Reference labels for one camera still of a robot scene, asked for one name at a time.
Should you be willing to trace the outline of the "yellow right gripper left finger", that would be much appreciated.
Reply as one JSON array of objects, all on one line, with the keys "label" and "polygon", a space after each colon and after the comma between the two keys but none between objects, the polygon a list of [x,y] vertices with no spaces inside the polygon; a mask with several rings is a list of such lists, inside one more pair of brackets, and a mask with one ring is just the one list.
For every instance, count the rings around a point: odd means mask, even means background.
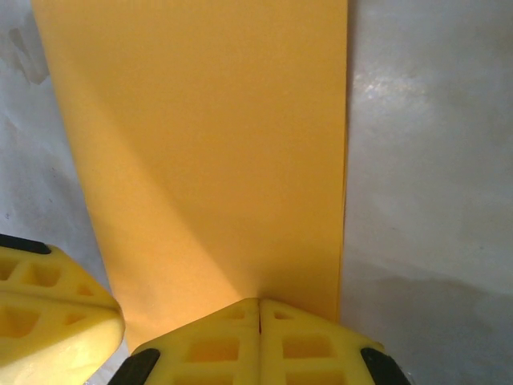
[{"label": "yellow right gripper left finger", "polygon": [[247,298],[137,347],[110,384],[258,384],[259,300]]}]

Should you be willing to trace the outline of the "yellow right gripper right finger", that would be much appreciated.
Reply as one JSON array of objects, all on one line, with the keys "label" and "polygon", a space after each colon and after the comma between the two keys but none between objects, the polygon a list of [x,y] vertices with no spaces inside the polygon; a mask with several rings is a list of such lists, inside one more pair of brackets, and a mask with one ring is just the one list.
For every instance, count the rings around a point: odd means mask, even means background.
[{"label": "yellow right gripper right finger", "polygon": [[384,346],[319,316],[260,301],[262,384],[408,384]]}]

